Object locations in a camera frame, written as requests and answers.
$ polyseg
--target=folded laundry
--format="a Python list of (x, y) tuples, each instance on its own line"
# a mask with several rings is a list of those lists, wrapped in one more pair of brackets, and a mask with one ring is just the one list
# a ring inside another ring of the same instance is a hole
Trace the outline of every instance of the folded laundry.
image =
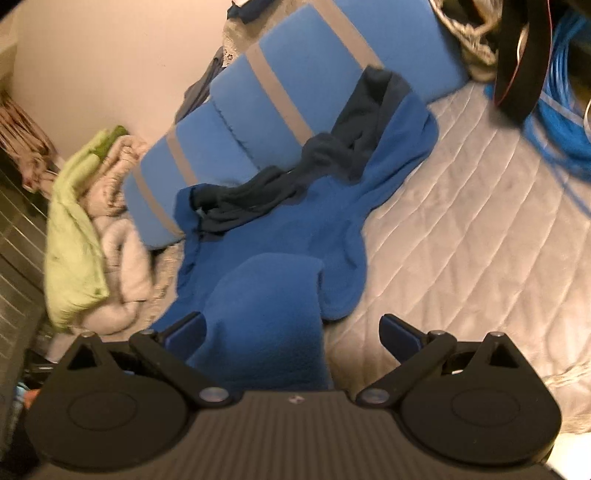
[[(176, 299), (176, 279), (183, 260), (183, 242), (170, 245), (152, 259), (153, 287), (150, 297), (141, 302), (135, 321), (116, 333), (101, 335), (103, 342), (124, 342), (134, 333), (149, 328)], [(58, 362), (79, 334), (87, 331), (82, 326), (71, 326), (71, 333), (57, 333), (51, 340), (46, 358)]]
[[(181, 190), (178, 299), (154, 328), (191, 312), (202, 317), (171, 338), (171, 351), (228, 388), (326, 388), (322, 319), (346, 316), (363, 292), (363, 222), (429, 155), (437, 135), (408, 84), (369, 67), (333, 132), (304, 148), (314, 162), (300, 177), (300, 195), (212, 236), (191, 208), (193, 188)], [(314, 355), (296, 361), (302, 351)]]
[(203, 76), (192, 84), (184, 95), (184, 100), (174, 116), (174, 123), (179, 123), (183, 118), (193, 110), (203, 105), (209, 97), (209, 85), (224, 69), (223, 66), (223, 47), (220, 47), (209, 63)]
[(105, 255), (109, 297), (81, 312), (84, 330), (109, 335), (126, 329), (152, 291), (151, 256), (129, 218), (98, 217), (93, 225)]
[(109, 296), (99, 239), (77, 200), (103, 160), (99, 154), (106, 154), (120, 133), (120, 129), (98, 132), (66, 162), (53, 186), (44, 281), (47, 313), (59, 329)]
[(148, 151), (148, 144), (142, 139), (121, 132), (123, 136), (115, 141), (79, 200), (91, 218), (117, 216), (125, 210), (123, 181)]

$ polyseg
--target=radiator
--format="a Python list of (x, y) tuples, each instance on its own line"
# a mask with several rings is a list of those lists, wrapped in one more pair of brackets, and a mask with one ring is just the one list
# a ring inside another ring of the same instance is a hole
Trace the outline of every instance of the radiator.
[(12, 161), (0, 151), (0, 455), (9, 441), (25, 350), (45, 314), (47, 201), (23, 190), (20, 182)]

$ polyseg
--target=metal screw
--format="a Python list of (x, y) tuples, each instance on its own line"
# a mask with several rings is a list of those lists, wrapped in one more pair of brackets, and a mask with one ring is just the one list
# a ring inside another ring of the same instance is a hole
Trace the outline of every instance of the metal screw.
[(227, 400), (229, 396), (228, 391), (220, 387), (207, 387), (199, 392), (201, 400), (205, 400), (208, 403), (220, 403)]
[(361, 392), (361, 400), (369, 405), (381, 405), (390, 399), (390, 394), (381, 388), (368, 388)]

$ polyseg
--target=bedsheet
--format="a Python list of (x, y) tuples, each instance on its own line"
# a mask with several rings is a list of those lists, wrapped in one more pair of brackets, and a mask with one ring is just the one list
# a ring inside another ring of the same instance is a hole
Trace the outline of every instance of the bedsheet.
[[(365, 292), (326, 328), (335, 384), (356, 393), (397, 365), (379, 342), (384, 313), (460, 340), (502, 330), (557, 399), (563, 431), (591, 430), (591, 221), (482, 85), (430, 108), (440, 140), (365, 222)], [(591, 186), (573, 186), (591, 203)]]

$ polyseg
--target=clothing pile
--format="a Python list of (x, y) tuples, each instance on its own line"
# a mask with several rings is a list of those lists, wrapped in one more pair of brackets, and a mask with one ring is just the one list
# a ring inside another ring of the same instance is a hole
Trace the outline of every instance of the clothing pile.
[(178, 300), (153, 328), (199, 312), (167, 346), (226, 388), (328, 388), (322, 320), (348, 315), (363, 292), (363, 222), (436, 141), (408, 83), (368, 67), (331, 133), (308, 140), (292, 170), (181, 190)]
[(51, 322), (72, 335), (57, 339), (52, 359), (80, 332), (126, 339), (145, 328), (155, 317), (149, 310), (172, 283), (175, 265), (166, 258), (173, 252), (178, 263), (179, 247), (153, 261), (122, 192), (125, 176), (147, 150), (123, 127), (102, 130), (57, 176), (48, 213), (45, 292)]

